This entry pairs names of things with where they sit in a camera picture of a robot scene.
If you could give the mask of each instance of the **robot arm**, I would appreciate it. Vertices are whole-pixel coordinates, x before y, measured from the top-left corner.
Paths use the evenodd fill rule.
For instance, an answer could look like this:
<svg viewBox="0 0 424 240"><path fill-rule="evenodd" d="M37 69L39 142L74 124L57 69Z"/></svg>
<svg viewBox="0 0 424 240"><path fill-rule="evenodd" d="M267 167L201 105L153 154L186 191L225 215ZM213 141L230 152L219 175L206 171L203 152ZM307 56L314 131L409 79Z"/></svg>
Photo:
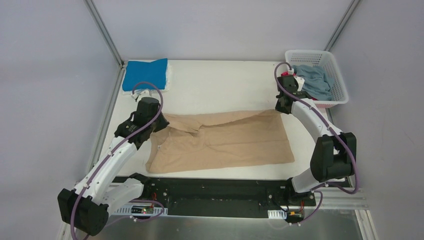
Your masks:
<svg viewBox="0 0 424 240"><path fill-rule="evenodd" d="M315 141L315 149L310 161L310 168L303 173L289 178L284 193L287 202L296 202L304 193L312 191L322 183L331 179L344 178L354 174L352 160L346 150L335 138L334 134L326 127L323 120L317 116L312 108L317 109L311 96L305 91L298 91L298 83L293 75L278 77L280 85L292 95L302 99L310 105L306 106L300 101L293 100L284 91L279 90L278 101L275 109L285 114L293 114L305 126ZM356 157L356 137L352 133L344 133L339 128L330 124L334 132L346 143Z"/></svg>
<svg viewBox="0 0 424 240"><path fill-rule="evenodd" d="M71 191L63 189L59 193L57 200L62 220L65 223L71 223L72 209L77 197L82 192L75 213L74 225L91 236L98 234L104 228L109 216L118 208L142 195L146 179L140 180L130 176L123 184L110 191L108 188L125 163L149 139L150 134L164 129L169 123L161 113L150 126L130 137L118 149L114 149L124 139L151 121L158 113L159 106L157 99L143 97L138 102L137 111L118 126L108 151L100 157L100 160L103 160L110 155L104 165L98 161L87 176ZM94 178L88 185L89 179L94 174Z"/></svg>

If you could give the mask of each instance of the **white wall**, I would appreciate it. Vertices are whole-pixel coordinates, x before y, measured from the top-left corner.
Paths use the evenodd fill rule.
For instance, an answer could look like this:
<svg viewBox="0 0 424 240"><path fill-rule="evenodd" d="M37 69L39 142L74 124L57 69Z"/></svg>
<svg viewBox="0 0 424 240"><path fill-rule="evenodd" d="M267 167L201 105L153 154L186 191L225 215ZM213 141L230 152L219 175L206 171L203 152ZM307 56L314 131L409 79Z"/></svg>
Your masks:
<svg viewBox="0 0 424 240"><path fill-rule="evenodd" d="M333 51L362 187L381 240L424 239L424 1L364 0Z"/></svg>
<svg viewBox="0 0 424 240"><path fill-rule="evenodd" d="M281 61L325 48L351 0L95 0L128 59Z"/></svg>
<svg viewBox="0 0 424 240"><path fill-rule="evenodd" d="M56 239L117 72L82 0L0 2L0 239Z"/></svg>

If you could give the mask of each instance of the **white table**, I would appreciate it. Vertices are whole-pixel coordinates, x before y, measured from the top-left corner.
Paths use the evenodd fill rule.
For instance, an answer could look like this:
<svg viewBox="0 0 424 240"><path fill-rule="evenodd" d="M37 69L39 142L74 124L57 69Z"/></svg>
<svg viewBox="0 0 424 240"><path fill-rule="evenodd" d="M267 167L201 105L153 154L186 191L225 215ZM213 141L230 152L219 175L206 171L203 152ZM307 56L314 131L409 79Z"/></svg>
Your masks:
<svg viewBox="0 0 424 240"><path fill-rule="evenodd" d="M278 62L170 60L169 64L172 67L172 79L170 90L163 93L164 113L206 114L275 107L278 91L274 68ZM285 70L286 67L281 66L279 73ZM154 93L152 97L159 98L159 95ZM117 126L136 109L137 102L129 95L123 95L120 89L102 154L114 137ZM321 109L321 112L327 117L325 109ZM145 168L151 147L150 141L147 141L118 175L129 176L137 172L151 177L257 180L294 177L309 168L315 143L293 115L281 114L281 119L294 154L293 163L151 174Z"/></svg>

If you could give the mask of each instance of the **tan cloth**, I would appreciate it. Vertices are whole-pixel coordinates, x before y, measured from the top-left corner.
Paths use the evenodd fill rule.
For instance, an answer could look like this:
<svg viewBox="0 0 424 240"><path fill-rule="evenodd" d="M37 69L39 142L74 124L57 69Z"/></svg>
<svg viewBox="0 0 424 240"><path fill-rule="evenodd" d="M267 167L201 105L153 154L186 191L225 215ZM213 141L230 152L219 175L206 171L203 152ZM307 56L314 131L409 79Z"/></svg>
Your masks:
<svg viewBox="0 0 424 240"><path fill-rule="evenodd" d="M275 110L164 116L169 126L150 136L150 173L294 162Z"/></svg>

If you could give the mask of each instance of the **folded blue cloth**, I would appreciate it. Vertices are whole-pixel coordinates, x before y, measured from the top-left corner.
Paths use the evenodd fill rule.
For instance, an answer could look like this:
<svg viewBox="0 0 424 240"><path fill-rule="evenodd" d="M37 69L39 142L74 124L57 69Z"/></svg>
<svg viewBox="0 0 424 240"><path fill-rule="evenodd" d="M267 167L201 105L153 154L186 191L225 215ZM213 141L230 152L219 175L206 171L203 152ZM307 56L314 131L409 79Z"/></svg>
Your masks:
<svg viewBox="0 0 424 240"><path fill-rule="evenodd" d="M320 101L333 99L330 90L334 86L334 78L322 66L294 65L293 69L297 76L305 80L302 90Z"/></svg>
<svg viewBox="0 0 424 240"><path fill-rule="evenodd" d="M122 83L122 90L130 92L139 82L149 82L158 89L164 90L167 84L168 58L159 59L152 62L128 61L125 78ZM154 89L147 84L137 86L139 89Z"/></svg>

